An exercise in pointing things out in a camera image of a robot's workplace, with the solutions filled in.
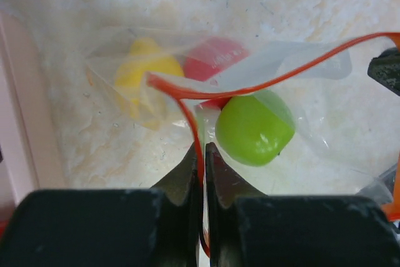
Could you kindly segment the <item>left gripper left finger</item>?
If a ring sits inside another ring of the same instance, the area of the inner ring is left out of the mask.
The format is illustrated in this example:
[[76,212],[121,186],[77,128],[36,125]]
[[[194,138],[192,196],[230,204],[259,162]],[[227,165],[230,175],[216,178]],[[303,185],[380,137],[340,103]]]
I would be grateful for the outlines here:
[[1,236],[2,266],[197,266],[197,157],[146,189],[42,189]]

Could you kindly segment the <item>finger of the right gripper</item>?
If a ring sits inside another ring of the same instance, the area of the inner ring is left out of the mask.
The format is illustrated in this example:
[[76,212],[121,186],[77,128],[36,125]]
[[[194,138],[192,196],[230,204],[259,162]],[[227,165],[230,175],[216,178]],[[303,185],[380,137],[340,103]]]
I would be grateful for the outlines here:
[[400,95],[400,61],[399,50],[389,48],[369,63],[367,75],[393,92]]

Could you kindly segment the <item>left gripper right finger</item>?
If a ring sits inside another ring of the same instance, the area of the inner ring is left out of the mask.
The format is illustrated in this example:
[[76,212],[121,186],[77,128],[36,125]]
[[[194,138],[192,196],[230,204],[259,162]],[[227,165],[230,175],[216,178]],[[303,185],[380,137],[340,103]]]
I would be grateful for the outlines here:
[[206,146],[211,266],[398,266],[393,227],[363,196],[268,196]]

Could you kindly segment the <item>light green apple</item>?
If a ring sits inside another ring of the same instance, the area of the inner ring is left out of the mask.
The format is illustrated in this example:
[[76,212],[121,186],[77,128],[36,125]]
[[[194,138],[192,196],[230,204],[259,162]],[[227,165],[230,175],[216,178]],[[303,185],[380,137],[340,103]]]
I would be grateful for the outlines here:
[[294,133],[289,108],[270,90],[231,98],[215,125],[220,147],[232,159],[248,166],[270,163]]

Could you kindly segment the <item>clear zip top bag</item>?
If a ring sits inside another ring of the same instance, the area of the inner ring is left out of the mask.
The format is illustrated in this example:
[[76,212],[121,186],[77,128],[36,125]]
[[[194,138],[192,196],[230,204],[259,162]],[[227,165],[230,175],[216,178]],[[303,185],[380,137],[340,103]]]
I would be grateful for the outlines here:
[[[152,38],[182,69],[188,52],[215,36],[148,28],[107,27],[88,37],[82,55],[94,83],[116,103],[114,77],[131,44]],[[399,50],[396,32],[372,33],[346,42],[276,41],[207,81],[147,72],[142,94],[159,95],[166,114],[158,129],[188,143],[197,157],[199,250],[210,260],[206,146],[268,196],[363,196],[392,225],[399,218],[399,186],[388,188],[381,173],[399,164],[399,95],[367,74],[371,60]],[[248,166],[232,159],[215,136],[227,102],[270,90],[289,108],[295,125],[290,142],[270,163]]]

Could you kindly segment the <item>yellow lemon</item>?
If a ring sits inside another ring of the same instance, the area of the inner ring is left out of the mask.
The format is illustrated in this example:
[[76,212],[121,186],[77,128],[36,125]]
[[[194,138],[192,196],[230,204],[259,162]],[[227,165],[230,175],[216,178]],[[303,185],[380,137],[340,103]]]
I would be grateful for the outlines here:
[[166,114],[166,102],[163,97],[143,95],[147,72],[184,76],[177,59],[166,54],[152,38],[138,38],[130,47],[127,60],[117,69],[114,77],[116,103],[119,109],[135,122],[149,129],[158,129],[160,119]]

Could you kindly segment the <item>red yellow apple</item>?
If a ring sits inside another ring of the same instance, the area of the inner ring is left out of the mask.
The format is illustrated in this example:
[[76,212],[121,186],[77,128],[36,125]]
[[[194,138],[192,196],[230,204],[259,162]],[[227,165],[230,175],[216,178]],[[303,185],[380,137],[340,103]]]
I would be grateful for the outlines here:
[[186,78],[204,82],[248,56],[241,43],[211,37],[188,52],[182,70]]

